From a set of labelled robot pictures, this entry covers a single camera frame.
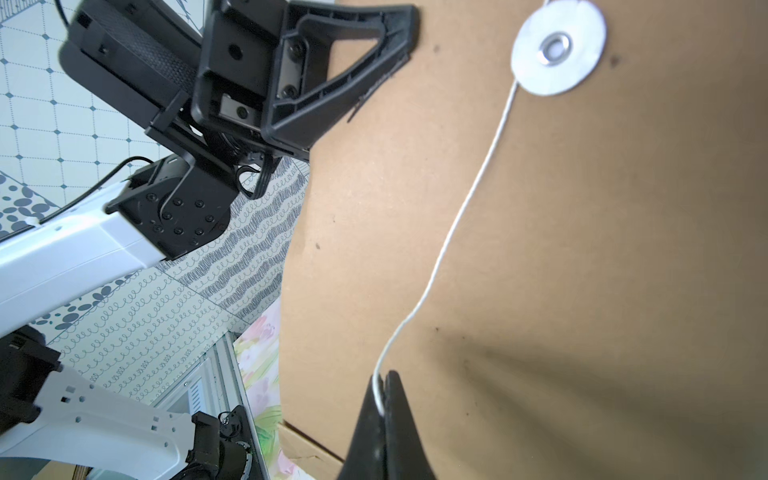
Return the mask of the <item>brown kraft file bag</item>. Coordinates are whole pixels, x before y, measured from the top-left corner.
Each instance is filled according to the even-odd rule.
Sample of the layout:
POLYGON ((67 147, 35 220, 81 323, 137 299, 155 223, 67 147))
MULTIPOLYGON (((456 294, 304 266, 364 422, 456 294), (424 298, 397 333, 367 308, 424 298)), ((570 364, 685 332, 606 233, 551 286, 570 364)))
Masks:
POLYGON ((602 1, 595 70, 510 93, 535 1, 422 1, 313 148, 289 425, 338 456, 375 367, 441 479, 767 475, 767 5, 602 1))
POLYGON ((341 472, 343 462, 291 427, 277 426, 279 452, 278 479, 329 479, 341 472))

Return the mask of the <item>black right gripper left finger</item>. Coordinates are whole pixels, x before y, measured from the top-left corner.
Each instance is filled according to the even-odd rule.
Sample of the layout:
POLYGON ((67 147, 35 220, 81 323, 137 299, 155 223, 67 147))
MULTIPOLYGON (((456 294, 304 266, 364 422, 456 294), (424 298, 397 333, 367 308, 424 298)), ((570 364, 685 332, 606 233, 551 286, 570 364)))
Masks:
POLYGON ((385 424, 376 406, 373 392, 375 385, 371 378, 338 480, 387 478, 385 424))

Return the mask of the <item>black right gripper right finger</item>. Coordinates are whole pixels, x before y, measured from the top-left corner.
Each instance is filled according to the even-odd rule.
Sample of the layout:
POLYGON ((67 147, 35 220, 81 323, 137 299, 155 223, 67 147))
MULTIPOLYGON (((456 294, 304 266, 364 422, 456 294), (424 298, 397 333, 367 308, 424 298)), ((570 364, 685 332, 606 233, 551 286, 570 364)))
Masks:
POLYGON ((435 480, 400 375, 384 381, 385 473, 390 480, 435 480))

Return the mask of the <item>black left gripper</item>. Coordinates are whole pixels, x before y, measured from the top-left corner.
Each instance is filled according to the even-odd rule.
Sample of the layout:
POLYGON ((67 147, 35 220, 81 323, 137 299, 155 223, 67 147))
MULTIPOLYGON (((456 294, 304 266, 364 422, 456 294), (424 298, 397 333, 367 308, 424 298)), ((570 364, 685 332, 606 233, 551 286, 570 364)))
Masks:
POLYGON ((409 60, 419 27, 412 4, 212 1, 192 118, 228 158, 307 159, 409 60))

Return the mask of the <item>aluminium mounting rail frame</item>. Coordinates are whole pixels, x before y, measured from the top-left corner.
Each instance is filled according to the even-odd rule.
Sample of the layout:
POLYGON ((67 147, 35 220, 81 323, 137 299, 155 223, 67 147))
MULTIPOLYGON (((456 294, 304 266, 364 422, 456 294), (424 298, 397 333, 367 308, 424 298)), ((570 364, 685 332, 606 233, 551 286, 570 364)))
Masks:
POLYGON ((153 405, 189 415, 192 445, 181 449, 175 479, 267 479, 253 415, 234 351, 224 334, 153 405))

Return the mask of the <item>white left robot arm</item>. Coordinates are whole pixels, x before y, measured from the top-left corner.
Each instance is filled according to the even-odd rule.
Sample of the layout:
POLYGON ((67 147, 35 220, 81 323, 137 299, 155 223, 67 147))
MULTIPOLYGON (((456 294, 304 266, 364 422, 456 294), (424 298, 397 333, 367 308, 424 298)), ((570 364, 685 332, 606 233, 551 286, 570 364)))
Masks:
POLYGON ((172 413, 70 368, 32 321, 218 239, 239 196, 311 147, 410 58, 413 4, 215 1, 195 31, 163 1, 84 1, 65 73, 165 146, 1 241, 1 454, 134 479, 264 479, 243 405, 172 413))

